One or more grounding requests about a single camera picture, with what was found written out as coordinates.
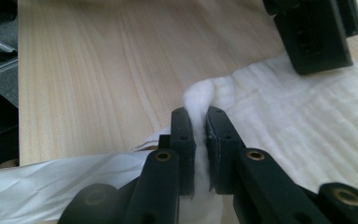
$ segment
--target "black plastic bracket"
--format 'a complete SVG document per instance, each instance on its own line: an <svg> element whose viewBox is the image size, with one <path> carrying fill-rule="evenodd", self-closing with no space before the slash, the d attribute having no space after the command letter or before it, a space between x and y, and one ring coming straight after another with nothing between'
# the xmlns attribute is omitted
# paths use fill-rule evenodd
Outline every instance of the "black plastic bracket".
<svg viewBox="0 0 358 224"><path fill-rule="evenodd" d="M182 158L182 150L165 148L174 144L190 146L189 151L193 151L193 145L187 142L192 139L191 122L183 108L178 111L172 113L174 138L160 137L158 150L149 154L139 178L119 190L94 185L80 191L59 223L177 223L180 186L189 189L194 184L181 183L193 178L180 176L186 170L180 166L189 164L183 159L192 154L183 154ZM206 130L211 188L218 194L234 195L241 224L358 224L358 189L332 183L321 186L316 194L301 188L266 151L247 148L219 108L208 110Z"/></svg>
<svg viewBox="0 0 358 224"><path fill-rule="evenodd" d="M355 0L264 0L299 74L352 65L346 37L358 35Z"/></svg>
<svg viewBox="0 0 358 224"><path fill-rule="evenodd" d="M160 136L158 148L169 148L179 155L180 194L193 195L196 143L191 120L184 107L173 110L171 134Z"/></svg>

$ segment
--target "screw hole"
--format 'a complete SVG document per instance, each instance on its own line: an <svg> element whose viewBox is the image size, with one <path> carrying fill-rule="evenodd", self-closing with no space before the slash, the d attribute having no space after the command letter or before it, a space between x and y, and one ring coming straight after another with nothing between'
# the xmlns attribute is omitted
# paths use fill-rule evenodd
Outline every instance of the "screw hole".
<svg viewBox="0 0 358 224"><path fill-rule="evenodd" d="M246 156L254 161L262 161L265 159L264 154L258 151L249 151L248 153L246 153Z"/></svg>
<svg viewBox="0 0 358 224"><path fill-rule="evenodd" d="M95 206L106 200L106 192L102 189L94 189L84 198L86 205Z"/></svg>
<svg viewBox="0 0 358 224"><path fill-rule="evenodd" d="M168 152L160 152L156 155L158 161L168 161L171 159L171 154Z"/></svg>
<svg viewBox="0 0 358 224"><path fill-rule="evenodd" d="M298 42L302 46L308 46L312 43L312 37L309 32L298 32Z"/></svg>
<svg viewBox="0 0 358 224"><path fill-rule="evenodd" d="M142 224L153 224L156 223L157 217L155 214L148 212L141 216L141 223Z"/></svg>
<svg viewBox="0 0 358 224"><path fill-rule="evenodd" d="M358 196L347 189L333 189L334 196L347 205L358 206Z"/></svg>
<svg viewBox="0 0 358 224"><path fill-rule="evenodd" d="M312 223L312 219L310 218L310 216L308 216L307 214L302 213L302 212L296 212L293 215L293 217L295 218L295 220L298 223L301 223L301 224L310 224L310 223Z"/></svg>

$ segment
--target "wrinkled white sheet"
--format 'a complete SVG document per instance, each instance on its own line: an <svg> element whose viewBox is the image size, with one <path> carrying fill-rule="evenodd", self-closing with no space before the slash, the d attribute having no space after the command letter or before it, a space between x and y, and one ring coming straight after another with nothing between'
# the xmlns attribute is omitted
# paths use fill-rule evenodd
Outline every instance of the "wrinkled white sheet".
<svg viewBox="0 0 358 224"><path fill-rule="evenodd" d="M208 190L203 142L210 105L224 109L246 146L269 152L297 184L312 191L336 181L358 188L358 63L299 76L283 54L194 84L184 94L184 105L198 148L196 194L181 198L181 223L220 223L222 216L221 197ZM157 143L155 134L135 150ZM86 186L119 188L138 176L147 154L88 156L0 170L0 223L57 219Z"/></svg>
<svg viewBox="0 0 358 224"><path fill-rule="evenodd" d="M0 224L59 219L86 186L101 183L118 189L139 176L148 153L87 156L0 170Z"/></svg>
<svg viewBox="0 0 358 224"><path fill-rule="evenodd" d="M269 152L298 185L314 192L328 182L358 188L358 63L300 76L283 54L196 83L186 91L184 103L198 143L200 191L192 203L181 201L186 211L181 218L188 223L218 223L222 211L220 196L207 193L205 184L202 141L210 105L225 110L245 145Z"/></svg>

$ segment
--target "wooden table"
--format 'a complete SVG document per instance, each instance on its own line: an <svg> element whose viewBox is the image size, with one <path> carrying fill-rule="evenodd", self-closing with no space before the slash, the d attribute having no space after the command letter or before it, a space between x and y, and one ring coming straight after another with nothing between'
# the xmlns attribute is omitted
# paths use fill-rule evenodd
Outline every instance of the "wooden table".
<svg viewBox="0 0 358 224"><path fill-rule="evenodd" d="M194 82L284 51L261 0L20 0L21 165L123 152ZM358 61L358 36L350 38Z"/></svg>

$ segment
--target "white cloth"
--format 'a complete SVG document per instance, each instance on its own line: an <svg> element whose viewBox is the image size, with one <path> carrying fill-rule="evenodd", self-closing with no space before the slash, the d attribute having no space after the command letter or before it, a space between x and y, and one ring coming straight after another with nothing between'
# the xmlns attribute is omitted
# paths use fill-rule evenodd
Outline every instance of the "white cloth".
<svg viewBox="0 0 358 224"><path fill-rule="evenodd" d="M247 147L269 152L293 180L312 191L322 183L358 188L358 63L299 76L286 55L254 63L228 77L191 86L184 105L192 119L196 194L182 197L180 222L220 223L222 200L208 190L205 114L225 110ZM158 143L160 133L134 150ZM121 187L141 173L146 152L49 161L0 171L0 223L58 218L84 187Z"/></svg>
<svg viewBox="0 0 358 224"><path fill-rule="evenodd" d="M328 182L358 188L358 63L300 76L283 54L196 83L186 91L184 103L199 144L196 189L201 195L196 191L193 203L181 201L186 223L220 220L221 199L206 193L205 185L203 135L210 105L225 110L245 145L269 152L298 185L314 192Z"/></svg>
<svg viewBox="0 0 358 224"><path fill-rule="evenodd" d="M78 157L0 170L0 224L59 219L83 188L101 183L118 189L139 176L148 153Z"/></svg>

